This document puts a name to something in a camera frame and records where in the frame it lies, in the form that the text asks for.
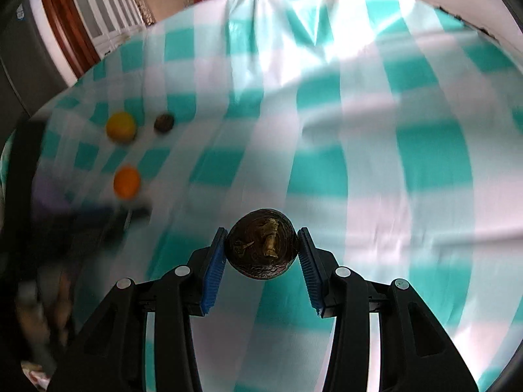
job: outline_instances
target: orange fruit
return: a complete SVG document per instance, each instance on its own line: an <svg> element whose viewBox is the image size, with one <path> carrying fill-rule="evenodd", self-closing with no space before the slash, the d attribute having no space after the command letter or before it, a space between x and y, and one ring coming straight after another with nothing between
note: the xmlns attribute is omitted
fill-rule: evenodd
<svg viewBox="0 0 523 392"><path fill-rule="evenodd" d="M114 142L128 144L136 136L137 126L134 118L127 112L117 112L113 114L107 124L105 132Z"/></svg>
<svg viewBox="0 0 523 392"><path fill-rule="evenodd" d="M138 194L140 182L138 170L131 166L125 166L114 175L112 186L116 196L120 199L130 200Z"/></svg>

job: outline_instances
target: tablecloth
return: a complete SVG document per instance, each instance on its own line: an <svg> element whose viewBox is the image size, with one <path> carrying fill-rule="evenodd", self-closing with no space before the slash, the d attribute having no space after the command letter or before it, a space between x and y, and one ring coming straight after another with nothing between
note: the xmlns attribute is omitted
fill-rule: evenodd
<svg viewBox="0 0 523 392"><path fill-rule="evenodd" d="M104 132L121 110L140 127L130 146ZM523 77L421 1L209 0L134 36L41 111L38 169L74 207L119 205L113 175L130 164L135 203L152 208L86 264L80 324L119 278L157 279L268 207L367 280L408 279L481 390L523 337ZM159 136L164 112L176 125ZM227 265L192 328L205 391L322 388L333 319L316 316L299 261L266 282ZM374 320L369 391L378 335ZM152 337L150 323L149 390Z"/></svg>

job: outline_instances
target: yellow lemon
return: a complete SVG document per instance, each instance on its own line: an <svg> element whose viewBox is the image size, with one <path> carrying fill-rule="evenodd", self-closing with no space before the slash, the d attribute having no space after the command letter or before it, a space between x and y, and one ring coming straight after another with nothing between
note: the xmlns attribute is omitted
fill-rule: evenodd
<svg viewBox="0 0 523 392"><path fill-rule="evenodd" d="M127 144L134 140L137 126L134 118L127 112L118 112L109 118L105 125L107 136L114 142Z"/></svg>

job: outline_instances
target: wooden door frame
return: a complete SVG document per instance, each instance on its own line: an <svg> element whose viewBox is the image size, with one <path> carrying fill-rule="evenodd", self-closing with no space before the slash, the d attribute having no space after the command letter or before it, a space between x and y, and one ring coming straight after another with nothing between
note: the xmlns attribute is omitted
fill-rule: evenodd
<svg viewBox="0 0 523 392"><path fill-rule="evenodd" d="M77 78L100 61L74 0L42 0L51 30Z"/></svg>

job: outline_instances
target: wooden cabinet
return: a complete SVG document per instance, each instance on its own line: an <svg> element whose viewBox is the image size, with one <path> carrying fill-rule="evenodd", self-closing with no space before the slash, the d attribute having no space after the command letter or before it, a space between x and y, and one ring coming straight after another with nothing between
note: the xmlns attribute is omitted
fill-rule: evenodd
<svg viewBox="0 0 523 392"><path fill-rule="evenodd" d="M145 28L134 0L74 0L74 3L100 58Z"/></svg>

